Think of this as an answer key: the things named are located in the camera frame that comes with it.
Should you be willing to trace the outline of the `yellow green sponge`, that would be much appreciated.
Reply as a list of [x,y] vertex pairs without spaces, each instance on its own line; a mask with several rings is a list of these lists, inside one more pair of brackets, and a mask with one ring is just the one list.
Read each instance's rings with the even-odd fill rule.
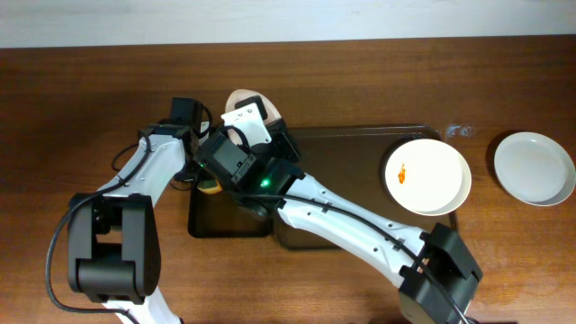
[[205,179],[198,183],[196,189],[204,194],[218,194],[222,191],[222,186],[216,179]]

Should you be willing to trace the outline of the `pink white plate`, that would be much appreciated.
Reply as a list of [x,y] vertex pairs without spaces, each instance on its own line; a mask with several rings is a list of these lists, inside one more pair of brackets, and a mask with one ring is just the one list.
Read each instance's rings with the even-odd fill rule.
[[235,91],[233,91],[230,95],[229,98],[226,102],[225,105],[225,113],[229,113],[235,110],[235,105],[245,99],[248,99],[249,97],[253,97],[253,96],[259,96],[260,99],[262,100],[264,107],[265,107],[265,111],[267,113],[267,117],[264,119],[264,124],[268,125],[271,124],[273,122],[276,122],[278,120],[282,119],[282,115],[279,113],[279,111],[277,110],[277,108],[275,107],[275,105],[267,98],[265,97],[263,94],[260,94],[257,91],[254,90],[248,90],[248,89],[237,89]]

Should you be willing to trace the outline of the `white plate front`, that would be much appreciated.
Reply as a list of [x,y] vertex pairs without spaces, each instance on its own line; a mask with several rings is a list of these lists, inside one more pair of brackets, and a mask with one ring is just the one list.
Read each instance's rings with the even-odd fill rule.
[[575,164],[560,144],[545,135],[521,131],[496,147],[494,171],[503,189],[534,206],[554,206],[575,189]]

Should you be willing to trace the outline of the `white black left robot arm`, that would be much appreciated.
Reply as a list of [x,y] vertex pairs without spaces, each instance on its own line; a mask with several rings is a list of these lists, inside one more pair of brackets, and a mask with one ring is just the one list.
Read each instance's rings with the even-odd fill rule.
[[95,193],[73,197],[67,212],[67,279],[123,323],[179,323],[159,287],[161,253],[154,207],[208,124],[155,124],[139,133],[134,153]]

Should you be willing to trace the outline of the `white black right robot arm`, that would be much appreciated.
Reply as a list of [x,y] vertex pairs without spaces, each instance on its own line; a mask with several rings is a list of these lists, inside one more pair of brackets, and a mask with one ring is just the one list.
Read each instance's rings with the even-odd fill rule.
[[388,220],[331,192],[298,166],[297,146],[283,122],[250,139],[239,126],[209,131],[193,154],[199,170],[258,219],[319,236],[384,275],[412,323],[471,323],[467,309],[483,273],[459,233]]

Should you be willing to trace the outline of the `small black water tray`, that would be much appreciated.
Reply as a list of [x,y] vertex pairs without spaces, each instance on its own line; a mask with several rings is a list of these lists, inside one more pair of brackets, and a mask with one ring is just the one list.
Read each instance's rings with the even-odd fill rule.
[[188,234],[196,239],[262,238],[272,233],[272,221],[239,208],[228,193],[190,194]]

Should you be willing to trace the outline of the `large brown serving tray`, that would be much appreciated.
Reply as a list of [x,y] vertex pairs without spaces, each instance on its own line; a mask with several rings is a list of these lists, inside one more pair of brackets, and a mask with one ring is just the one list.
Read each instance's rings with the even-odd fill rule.
[[388,220],[431,231],[440,222],[456,230],[455,212],[427,217],[399,206],[384,182],[385,163],[401,144],[440,140],[425,125],[292,130],[301,152],[299,167],[331,192]]

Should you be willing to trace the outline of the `orange sauce stain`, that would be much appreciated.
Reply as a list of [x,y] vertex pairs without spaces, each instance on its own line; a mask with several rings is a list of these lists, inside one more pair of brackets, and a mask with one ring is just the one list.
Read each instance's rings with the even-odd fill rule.
[[406,179],[406,169],[405,169],[404,163],[402,163],[400,166],[400,172],[398,173],[398,178],[399,178],[400,184],[403,185],[405,182],[405,179]]

